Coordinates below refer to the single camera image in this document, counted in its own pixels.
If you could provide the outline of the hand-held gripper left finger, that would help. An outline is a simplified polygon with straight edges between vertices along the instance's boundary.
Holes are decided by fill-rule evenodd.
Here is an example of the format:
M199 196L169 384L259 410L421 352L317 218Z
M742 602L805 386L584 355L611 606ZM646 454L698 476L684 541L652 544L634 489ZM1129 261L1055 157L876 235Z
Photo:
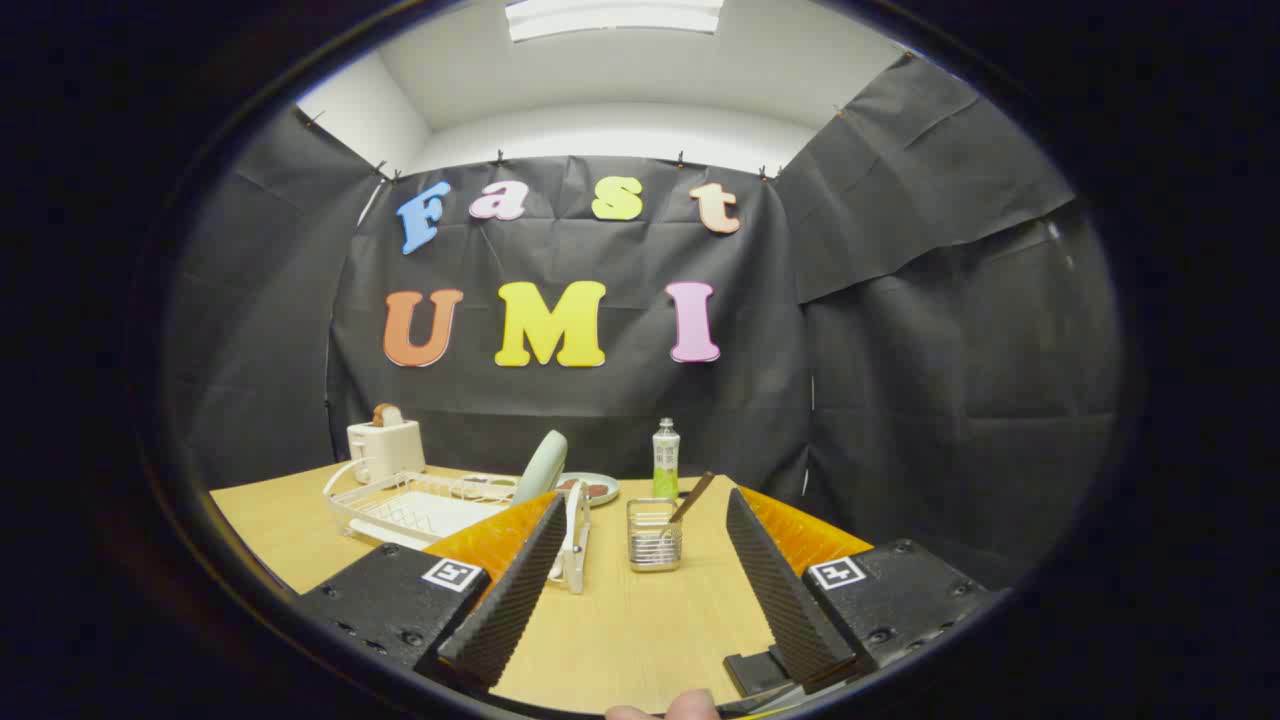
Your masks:
M442 541L384 542L301 594L297 609L358 653L467 692L500 679L566 538L549 492Z

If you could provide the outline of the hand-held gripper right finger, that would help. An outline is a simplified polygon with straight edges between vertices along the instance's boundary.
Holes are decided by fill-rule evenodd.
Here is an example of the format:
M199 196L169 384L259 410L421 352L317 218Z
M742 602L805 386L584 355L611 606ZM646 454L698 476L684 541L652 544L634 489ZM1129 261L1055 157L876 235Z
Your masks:
M868 544L745 487L724 525L785 675L809 692L920 653L1010 594L914 539Z

